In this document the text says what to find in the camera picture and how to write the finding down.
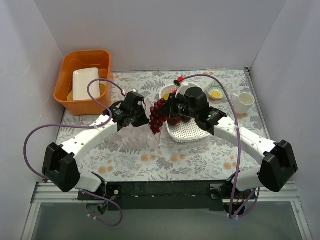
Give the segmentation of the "dark red plum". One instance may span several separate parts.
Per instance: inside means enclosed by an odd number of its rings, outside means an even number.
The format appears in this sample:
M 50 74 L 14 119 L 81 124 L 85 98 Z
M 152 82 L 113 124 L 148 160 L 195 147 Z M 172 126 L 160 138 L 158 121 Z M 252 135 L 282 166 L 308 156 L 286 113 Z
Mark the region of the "dark red plum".
M 168 118 L 168 119 L 167 119 L 168 125 L 173 126 L 173 127 L 176 126 L 176 125 L 178 125 L 181 121 L 182 121 L 182 118 L 181 118 L 181 117 Z

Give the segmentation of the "clear zip top bag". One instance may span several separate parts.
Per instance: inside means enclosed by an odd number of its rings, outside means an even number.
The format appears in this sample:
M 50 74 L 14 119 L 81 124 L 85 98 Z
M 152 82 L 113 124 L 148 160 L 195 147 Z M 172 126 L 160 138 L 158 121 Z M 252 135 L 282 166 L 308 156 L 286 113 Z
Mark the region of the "clear zip top bag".
M 158 150 L 161 146 L 161 135 L 162 127 L 159 133 L 154 134 L 149 124 L 138 128 L 130 124 L 108 137 L 104 141 L 104 146 L 112 153 L 137 155 L 145 151 Z

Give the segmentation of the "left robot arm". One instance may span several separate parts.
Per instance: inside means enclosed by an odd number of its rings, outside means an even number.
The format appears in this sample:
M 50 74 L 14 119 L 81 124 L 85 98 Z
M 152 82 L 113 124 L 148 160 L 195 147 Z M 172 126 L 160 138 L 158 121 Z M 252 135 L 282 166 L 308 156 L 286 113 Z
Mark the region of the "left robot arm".
M 46 148 L 42 173 L 62 192 L 86 190 L 95 200 L 107 193 L 107 182 L 94 172 L 80 171 L 78 164 L 106 138 L 129 125 L 138 128 L 149 123 L 144 97 L 130 91 L 123 101 L 113 104 L 98 119 L 70 140 Z

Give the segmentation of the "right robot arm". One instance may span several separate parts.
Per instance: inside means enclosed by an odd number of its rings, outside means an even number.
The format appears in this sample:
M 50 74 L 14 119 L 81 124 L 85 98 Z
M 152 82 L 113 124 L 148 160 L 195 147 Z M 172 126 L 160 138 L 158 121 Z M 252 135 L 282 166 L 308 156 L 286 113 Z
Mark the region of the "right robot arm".
M 237 146 L 260 165 L 247 171 L 237 170 L 223 185 L 214 189 L 214 194 L 237 199 L 245 191 L 261 187 L 277 193 L 298 171 L 289 142 L 274 142 L 237 126 L 226 113 L 209 105 L 199 87 L 189 87 L 183 94 L 171 93 L 166 102 L 155 105 L 154 112 L 167 119 L 194 119 L 201 130 Z

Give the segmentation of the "red grape bunch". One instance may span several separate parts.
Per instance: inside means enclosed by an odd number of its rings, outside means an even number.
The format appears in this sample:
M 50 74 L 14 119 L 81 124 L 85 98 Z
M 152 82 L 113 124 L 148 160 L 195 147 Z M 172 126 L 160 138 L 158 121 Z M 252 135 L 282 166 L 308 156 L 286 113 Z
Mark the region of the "red grape bunch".
M 167 101 L 164 98 L 161 98 L 150 107 L 150 116 L 149 116 L 149 125 L 152 133 L 154 135 L 160 133 L 163 123 L 167 120 L 166 117 L 158 114 L 158 110 L 162 107 Z

